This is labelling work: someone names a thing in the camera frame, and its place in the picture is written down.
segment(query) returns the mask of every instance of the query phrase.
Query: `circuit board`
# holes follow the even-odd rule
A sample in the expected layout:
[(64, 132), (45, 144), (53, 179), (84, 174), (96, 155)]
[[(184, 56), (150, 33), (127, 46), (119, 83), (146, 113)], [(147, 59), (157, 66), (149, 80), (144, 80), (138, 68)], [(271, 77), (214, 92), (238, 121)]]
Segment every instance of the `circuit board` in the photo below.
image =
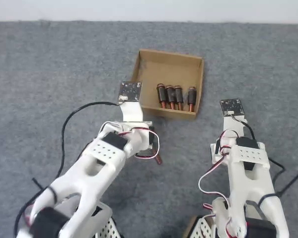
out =
[(122, 82), (120, 84), (118, 102), (138, 102), (140, 99), (140, 82)]
[(220, 100), (220, 104), (224, 117), (245, 115), (239, 98)]

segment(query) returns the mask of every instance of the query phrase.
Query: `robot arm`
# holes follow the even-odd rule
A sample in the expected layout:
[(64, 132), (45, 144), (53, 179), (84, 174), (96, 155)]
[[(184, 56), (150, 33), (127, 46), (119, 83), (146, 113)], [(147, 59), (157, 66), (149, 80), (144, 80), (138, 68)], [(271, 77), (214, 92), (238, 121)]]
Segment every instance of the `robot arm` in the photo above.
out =
[(104, 124), (77, 162), (36, 199), (30, 231), (21, 230), (18, 238), (91, 238), (106, 225), (112, 210), (100, 198), (126, 160), (150, 148), (151, 122), (143, 122), (140, 89), (140, 83), (121, 84), (124, 122)]
[(224, 204), (222, 198), (213, 201), (219, 237), (253, 238), (275, 233), (274, 237), (288, 238), (280, 199), (271, 196), (259, 204), (264, 195), (275, 193), (265, 145), (257, 142), (255, 136), (252, 139), (244, 137), (247, 121), (239, 99), (223, 100), (221, 106), (225, 134), (216, 144), (211, 144), (211, 154), (216, 163), (222, 158), (221, 148), (227, 153), (223, 163), (227, 164), (230, 197), (229, 204)]

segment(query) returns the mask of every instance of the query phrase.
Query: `cardboard box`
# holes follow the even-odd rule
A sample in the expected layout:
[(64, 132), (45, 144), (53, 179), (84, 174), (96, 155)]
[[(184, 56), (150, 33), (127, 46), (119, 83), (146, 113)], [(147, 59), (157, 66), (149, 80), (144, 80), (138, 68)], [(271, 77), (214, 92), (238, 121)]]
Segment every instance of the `cardboard box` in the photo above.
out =
[[(203, 81), (204, 60), (201, 57), (154, 50), (139, 50), (131, 81), (142, 82), (140, 104), (145, 114), (175, 119), (194, 119), (198, 113)], [(162, 109), (158, 100), (158, 83), (182, 87), (183, 111)], [(187, 92), (196, 87), (194, 112), (188, 112)]]

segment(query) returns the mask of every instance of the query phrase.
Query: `wire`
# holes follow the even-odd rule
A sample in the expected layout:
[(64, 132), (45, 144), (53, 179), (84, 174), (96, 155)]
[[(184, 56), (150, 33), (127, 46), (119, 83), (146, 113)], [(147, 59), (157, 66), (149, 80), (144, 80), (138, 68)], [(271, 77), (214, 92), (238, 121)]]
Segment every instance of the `wire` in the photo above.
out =
[(160, 138), (159, 138), (158, 134), (155, 133), (154, 131), (150, 130), (149, 128), (146, 128), (146, 127), (133, 127), (129, 131), (124, 131), (124, 132), (118, 133), (118, 135), (122, 136), (122, 135), (126, 135), (126, 134), (129, 134), (129, 133), (132, 133), (132, 130), (147, 130), (148, 132), (154, 134), (157, 137), (157, 144), (158, 144), (157, 151), (156, 151), (156, 153), (154, 155), (152, 155), (152, 156), (141, 156), (141, 155), (135, 154), (135, 158), (137, 158), (137, 159), (145, 159), (145, 160), (149, 160), (149, 159), (155, 158), (159, 154), (159, 150), (160, 150)]
[(124, 128), (123, 128), (123, 126), (122, 126), (120, 123), (118, 123), (118, 122), (114, 122), (114, 121), (106, 121), (106, 122), (104, 122), (103, 125), (100, 127), (98, 134), (100, 134), (100, 133), (103, 131), (104, 126), (105, 126), (106, 124), (108, 124), (108, 123), (110, 123), (110, 124), (112, 124), (112, 125), (114, 125), (114, 126), (116, 126), (116, 127), (118, 126), (118, 127), (120, 128), (120, 132), (124, 131)]
[(202, 206), (206, 209), (213, 210), (213, 206), (209, 203), (203, 203)]
[[(71, 117), (76, 114), (77, 112), (83, 110), (84, 108), (87, 108), (87, 107), (90, 107), (90, 106), (94, 106), (94, 105), (108, 105), (108, 106), (119, 106), (118, 104), (116, 103), (111, 103), (111, 102), (92, 102), (92, 103), (88, 103), (88, 104), (85, 104), (83, 106), (81, 106), (80, 108), (76, 109), (75, 111), (71, 112), (71, 114), (66, 118), (63, 126), (62, 126), (62, 137), (61, 137), (61, 141), (62, 141), (62, 157), (61, 157), (61, 164), (60, 164), (60, 167), (59, 167), (59, 170), (55, 176), (55, 178), (57, 179), (62, 170), (63, 170), (63, 167), (64, 167), (64, 162), (65, 162), (65, 145), (64, 145), (64, 132), (65, 132), (65, 128), (66, 128), (66, 125), (67, 123), (69, 122), (69, 120), (71, 119)], [(38, 196), (41, 195), (41, 193), (44, 191), (45, 189), (41, 189), (39, 192), (37, 192), (33, 197), (31, 197), (22, 207), (21, 209), (19, 210), (16, 218), (15, 218), (15, 221), (14, 221), (14, 227), (13, 227), (13, 234), (14, 234), (14, 237), (16, 238), (17, 237), (17, 232), (18, 232), (18, 226), (19, 226), (19, 221), (20, 221), (20, 218), (22, 216), (22, 214), (24, 213), (25, 209), (30, 206)]]
[(229, 238), (236, 238), (236, 237), (233, 237), (229, 232), (228, 232), (228, 229), (227, 229), (227, 226), (229, 225), (229, 223), (232, 221), (232, 217), (229, 217), (226, 225), (225, 225), (225, 233), (226, 235), (229, 237)]
[(294, 184), (294, 182), (296, 182), (298, 180), (298, 174), (279, 192), (276, 192), (276, 194), (279, 197), (282, 197), (284, 195), (284, 193), (288, 190), (288, 188), (290, 188), (291, 185)]
[(223, 157), (219, 160), (219, 161), (217, 161), (204, 175), (202, 175), (201, 177), (200, 177), (200, 179), (199, 179), (199, 182), (198, 182), (198, 186), (199, 186), (199, 189), (200, 189), (200, 191), (201, 192), (203, 192), (203, 193), (205, 193), (205, 194), (217, 194), (217, 195), (220, 195), (221, 197), (223, 197), (224, 198), (224, 200), (227, 202), (227, 205), (228, 206), (230, 206), (229, 205), (229, 201), (228, 201), (228, 199), (227, 199), (227, 197), (224, 195), (224, 194), (222, 194), (222, 193), (220, 193), (220, 192), (217, 192), (217, 191), (205, 191), (205, 190), (203, 190), (202, 188), (201, 188), (201, 181), (202, 181), (202, 179), (205, 177), (205, 176), (207, 176), (207, 175), (209, 175), (210, 173), (212, 173), (218, 166), (220, 166), (220, 164), (221, 163), (223, 163), (223, 161), (224, 161), (224, 159), (226, 158), (226, 155), (228, 155), (228, 153), (225, 153), (224, 155), (223, 155)]
[(231, 149), (231, 148), (232, 148), (232, 147), (230, 147), (229, 145), (224, 145), (224, 146), (222, 146), (221, 149), (220, 149), (220, 154), (223, 155), (223, 150), (224, 150), (224, 149)]
[(278, 163), (277, 161), (273, 160), (272, 158), (269, 158), (269, 157), (268, 157), (268, 159), (269, 159), (270, 162), (272, 162), (273, 164), (277, 165), (278, 167), (280, 167), (280, 168), (282, 169), (282, 170), (280, 170), (277, 174), (275, 174), (275, 176), (273, 177), (272, 182), (273, 182), (273, 186), (275, 187), (277, 178), (278, 178), (283, 172), (286, 171), (286, 168), (285, 168), (282, 164), (280, 164), (280, 163)]
[(62, 126), (62, 158), (61, 158), (61, 165), (60, 168), (55, 176), (55, 178), (57, 179), (60, 175), (61, 172), (63, 170), (64, 167), (64, 161), (65, 161), (65, 145), (64, 145), (64, 132), (65, 132), (65, 128), (66, 125), (68, 124), (69, 120), (71, 119), (72, 116), (74, 116), (76, 113), (78, 113), (79, 111), (83, 110), (84, 108), (90, 107), (90, 106), (94, 106), (94, 105), (108, 105), (108, 106), (119, 106), (116, 103), (111, 103), (111, 102), (93, 102), (93, 103), (87, 103), (83, 106), (81, 106), (80, 108), (76, 109), (75, 111), (71, 112), (71, 114), (66, 118), (63, 126)]
[(234, 115), (231, 115), (231, 116), (232, 116), (232, 118), (233, 118), (235, 121), (239, 121), (239, 122), (242, 123), (244, 126), (246, 126), (246, 127), (249, 129), (250, 134), (252, 135), (253, 140), (256, 140), (256, 139), (255, 139), (255, 134), (254, 134), (254, 132), (253, 132), (253, 129), (250, 127), (249, 124), (247, 124), (247, 123), (245, 123), (245, 122), (243, 122), (243, 121), (241, 121), (241, 120), (236, 119), (236, 118), (234, 117)]

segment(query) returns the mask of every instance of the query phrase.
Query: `cylindrical object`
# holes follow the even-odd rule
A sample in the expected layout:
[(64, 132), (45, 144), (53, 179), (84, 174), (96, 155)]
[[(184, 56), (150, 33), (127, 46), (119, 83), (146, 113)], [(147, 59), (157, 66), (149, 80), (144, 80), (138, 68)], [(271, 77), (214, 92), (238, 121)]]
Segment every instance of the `cylindrical object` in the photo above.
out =
[(174, 86), (175, 91), (175, 98), (178, 104), (178, 108), (180, 111), (183, 110), (183, 95), (182, 95), (182, 88), (179, 85)]
[[(157, 153), (157, 151), (155, 149), (152, 149), (152, 152), (154, 154)], [(162, 159), (161, 159), (161, 157), (160, 157), (159, 154), (157, 154), (157, 156), (154, 159), (155, 159), (155, 161), (157, 162), (158, 165), (161, 165), (162, 164)]]
[(175, 93), (174, 93), (174, 88), (171, 85), (167, 85), (165, 87), (167, 90), (167, 97), (168, 97), (168, 102), (170, 104), (171, 109), (175, 109)]
[(158, 92), (158, 98), (159, 98), (161, 107), (166, 108), (167, 93), (166, 93), (164, 84), (162, 83), (157, 84), (157, 92)]
[(194, 106), (197, 100), (197, 89), (195, 87), (190, 87), (188, 91), (188, 105), (189, 112), (194, 112)]

